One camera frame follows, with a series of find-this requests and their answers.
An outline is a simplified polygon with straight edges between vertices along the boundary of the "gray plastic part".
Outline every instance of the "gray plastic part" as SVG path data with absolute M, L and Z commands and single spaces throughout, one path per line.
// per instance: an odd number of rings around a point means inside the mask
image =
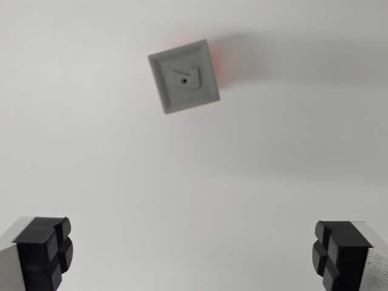
M 0 291 L 25 291 L 16 244 L 0 250 Z
M 207 41 L 149 56 L 165 113 L 219 100 Z

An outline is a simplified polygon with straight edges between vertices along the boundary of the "gray square box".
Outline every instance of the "gray square box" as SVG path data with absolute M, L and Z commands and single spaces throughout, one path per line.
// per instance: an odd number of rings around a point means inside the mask
M 165 113 L 219 100 L 207 41 L 149 56 Z

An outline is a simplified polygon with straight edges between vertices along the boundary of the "black rubber pad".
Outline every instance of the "black rubber pad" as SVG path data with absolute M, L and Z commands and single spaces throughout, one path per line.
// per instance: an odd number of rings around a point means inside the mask
M 372 245 L 350 221 L 319 221 L 313 246 L 315 271 L 327 291 L 358 291 Z
M 73 258 L 68 218 L 36 217 L 14 240 L 26 291 L 56 291 Z

